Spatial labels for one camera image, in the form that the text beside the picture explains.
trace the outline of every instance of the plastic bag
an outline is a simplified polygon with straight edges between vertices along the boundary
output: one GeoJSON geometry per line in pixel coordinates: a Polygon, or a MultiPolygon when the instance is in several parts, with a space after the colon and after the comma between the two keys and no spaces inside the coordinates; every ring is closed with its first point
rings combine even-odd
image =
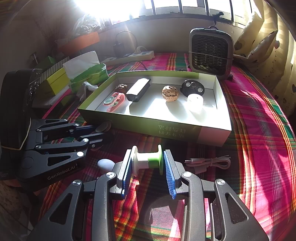
{"type": "Polygon", "coordinates": [[[91,85],[88,82],[83,82],[82,86],[78,90],[76,96],[80,98],[80,102],[84,101],[88,96],[87,96],[87,90],[94,92],[98,88],[97,85],[91,85]]]}
{"type": "Polygon", "coordinates": [[[92,33],[94,29],[100,28],[99,22],[95,17],[85,14],[79,18],[72,30],[72,39],[84,34],[92,33]]]}

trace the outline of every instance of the green box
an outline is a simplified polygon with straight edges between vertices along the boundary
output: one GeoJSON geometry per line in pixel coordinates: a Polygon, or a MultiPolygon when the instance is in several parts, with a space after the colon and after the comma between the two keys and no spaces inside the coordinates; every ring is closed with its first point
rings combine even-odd
{"type": "Polygon", "coordinates": [[[90,124],[110,120],[112,127],[152,136],[222,146],[231,124],[227,104],[214,75],[184,71],[131,71],[112,75],[78,108],[90,124]],[[114,113],[106,112],[104,100],[114,93],[118,84],[130,88],[140,78],[150,78],[151,86],[139,102],[127,99],[114,113]],[[178,100],[166,102],[161,90],[170,85],[180,89],[185,80],[194,79],[205,87],[200,114],[187,108],[187,98],[179,93],[178,100]]]}
{"type": "Polygon", "coordinates": [[[39,64],[36,65],[36,69],[43,69],[44,71],[49,69],[50,67],[54,66],[57,63],[57,61],[47,56],[45,59],[43,59],[39,64]]]}

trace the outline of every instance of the plaid bed sheet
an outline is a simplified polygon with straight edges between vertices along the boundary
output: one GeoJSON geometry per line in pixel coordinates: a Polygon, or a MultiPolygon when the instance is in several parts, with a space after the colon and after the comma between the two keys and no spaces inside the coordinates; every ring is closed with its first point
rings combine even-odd
{"type": "MultiPolygon", "coordinates": [[[[187,54],[156,54],[143,61],[149,70],[187,70],[187,54]]],[[[138,63],[126,63],[108,73],[144,70],[138,63]]],[[[221,82],[228,103],[232,132],[224,146],[213,147],[190,142],[115,129],[115,140],[96,152],[89,152],[86,168],[51,186],[43,201],[39,218],[74,180],[91,181],[99,174],[97,161],[108,158],[122,161],[126,149],[136,145],[140,152],[157,151],[158,144],[172,151],[175,161],[184,162],[192,157],[231,156],[227,170],[209,167],[200,178],[214,181],[223,178],[255,215],[270,241],[281,239],[289,220],[295,213],[296,180],[293,153],[295,136],[283,114],[263,85],[246,69],[233,66],[233,81],[221,82]]],[[[59,116],[70,122],[86,124],[74,101],[59,116]]],[[[207,238],[210,237],[208,203],[205,201],[207,238]]],[[[168,240],[181,238],[184,201],[174,201],[168,193],[165,177],[157,170],[142,170],[131,181],[129,194],[124,201],[114,201],[114,221],[117,240],[168,240]]],[[[90,240],[92,203],[88,208],[87,237],[90,240]]]]}

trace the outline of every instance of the white cylinder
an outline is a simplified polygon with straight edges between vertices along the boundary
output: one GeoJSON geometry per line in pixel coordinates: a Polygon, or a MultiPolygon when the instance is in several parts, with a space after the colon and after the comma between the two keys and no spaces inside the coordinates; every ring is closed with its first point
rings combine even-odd
{"type": "Polygon", "coordinates": [[[133,146],[131,150],[131,161],[133,167],[133,175],[136,177],[139,174],[139,169],[148,169],[149,161],[146,153],[139,153],[138,148],[133,146]]]}
{"type": "Polygon", "coordinates": [[[187,97],[188,109],[194,113],[200,113],[203,106],[203,97],[199,94],[190,94],[187,97]]]}

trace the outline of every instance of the green spool rim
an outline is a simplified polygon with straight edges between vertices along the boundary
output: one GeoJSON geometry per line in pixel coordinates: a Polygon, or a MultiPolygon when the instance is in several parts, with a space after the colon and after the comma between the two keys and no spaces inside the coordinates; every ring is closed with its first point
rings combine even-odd
{"type": "Polygon", "coordinates": [[[163,174],[163,152],[161,149],[161,145],[158,145],[158,154],[159,154],[159,174],[163,174]]]}

